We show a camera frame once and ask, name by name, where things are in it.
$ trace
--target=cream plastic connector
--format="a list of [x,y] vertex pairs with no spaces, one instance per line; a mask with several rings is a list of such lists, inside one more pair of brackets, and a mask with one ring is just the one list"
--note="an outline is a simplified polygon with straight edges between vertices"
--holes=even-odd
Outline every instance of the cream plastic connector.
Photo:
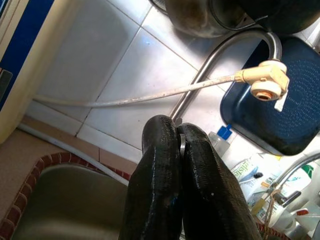
[[288,91],[287,67],[282,62],[268,60],[257,67],[243,69],[235,74],[236,82],[251,85],[251,94],[261,101],[280,99]]

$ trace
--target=plastic bottle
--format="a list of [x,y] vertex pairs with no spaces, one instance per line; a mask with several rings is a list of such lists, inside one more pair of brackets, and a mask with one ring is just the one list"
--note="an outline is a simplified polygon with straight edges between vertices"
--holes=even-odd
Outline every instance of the plastic bottle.
[[227,139],[232,134],[230,129],[231,125],[229,124],[227,127],[222,126],[218,133],[209,133],[209,140],[220,157],[222,157],[230,147],[230,143],[227,142]]

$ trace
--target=white appliance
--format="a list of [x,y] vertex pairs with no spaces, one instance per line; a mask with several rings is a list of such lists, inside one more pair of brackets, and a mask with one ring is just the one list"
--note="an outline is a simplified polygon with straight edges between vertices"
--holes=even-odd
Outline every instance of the white appliance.
[[0,0],[0,144],[21,121],[83,0]]

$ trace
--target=sink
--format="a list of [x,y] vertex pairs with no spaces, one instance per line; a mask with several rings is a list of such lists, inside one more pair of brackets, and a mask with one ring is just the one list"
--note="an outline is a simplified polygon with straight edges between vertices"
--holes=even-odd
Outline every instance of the sink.
[[127,187],[104,174],[72,164],[40,175],[13,240],[117,240]]

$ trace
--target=black pot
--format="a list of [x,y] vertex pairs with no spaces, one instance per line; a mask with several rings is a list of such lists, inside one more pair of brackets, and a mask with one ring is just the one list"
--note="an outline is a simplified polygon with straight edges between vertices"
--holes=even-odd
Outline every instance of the black pot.
[[300,32],[320,18],[320,0],[237,0],[264,28],[279,34]]
[[177,29],[201,38],[216,38],[229,32],[215,20],[211,7],[217,17],[232,28],[245,16],[236,0],[165,0],[165,7]]

